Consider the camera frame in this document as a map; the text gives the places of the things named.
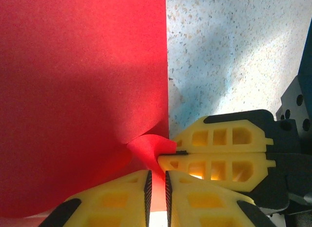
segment red paper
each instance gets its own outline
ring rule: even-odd
[[[151,211],[166,210],[165,173],[157,158],[160,154],[175,153],[176,143],[157,135],[143,135],[128,143],[128,148],[153,171]]]
[[[166,1],[0,1],[0,216],[21,217],[168,136]]]

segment yellow foam pad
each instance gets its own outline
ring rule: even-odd
[[[248,120],[205,124],[202,117],[174,138],[177,151],[198,153],[266,152],[273,139]]]
[[[151,195],[148,170],[107,182],[68,199],[81,204],[64,227],[148,227]]]
[[[265,153],[204,153],[162,155],[158,163],[163,171],[188,173],[235,191],[252,191],[267,175],[275,161]]]
[[[251,198],[179,171],[166,173],[169,227],[254,227],[237,204]]]

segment rectangular cutout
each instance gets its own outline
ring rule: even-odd
[[[205,162],[194,162],[189,164],[189,174],[204,179],[205,176]]]
[[[226,129],[214,130],[213,145],[226,145]]]
[[[205,216],[199,219],[201,227],[242,227],[242,225],[231,216]]]
[[[187,196],[189,204],[194,208],[223,208],[224,203],[217,193],[194,192]]]
[[[254,174],[253,164],[249,161],[233,162],[232,169],[234,182],[246,182]]]
[[[226,180],[226,163],[225,161],[212,161],[211,162],[211,180],[212,181],[225,181]]]
[[[170,161],[170,165],[174,168],[177,169],[179,167],[179,161]]]
[[[93,215],[88,218],[84,227],[120,227],[121,217],[120,216],[105,216],[105,215]]]
[[[99,207],[125,207],[129,195],[126,192],[109,192],[99,198]]]
[[[243,145],[252,143],[251,132],[243,127],[233,128],[233,144]]]
[[[194,146],[208,145],[208,131],[195,132],[192,136],[192,145]]]

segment black rubber strip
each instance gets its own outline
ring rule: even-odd
[[[146,227],[149,227],[149,224],[150,224],[151,201],[152,201],[152,171],[149,171],[146,177],[146,182],[145,182],[145,187],[144,187]]]
[[[177,150],[175,154],[160,154],[161,155],[188,155],[189,153],[186,150]]]
[[[39,227],[63,227],[81,204],[80,199],[71,199],[60,204]]]
[[[276,227],[275,224],[255,205],[238,200],[237,204],[255,227]]]
[[[169,171],[166,171],[166,204],[167,204],[168,227],[171,227],[172,186],[171,186]]]

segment speckled countertop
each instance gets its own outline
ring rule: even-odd
[[[275,114],[311,16],[312,0],[167,0],[171,137],[204,115]]]

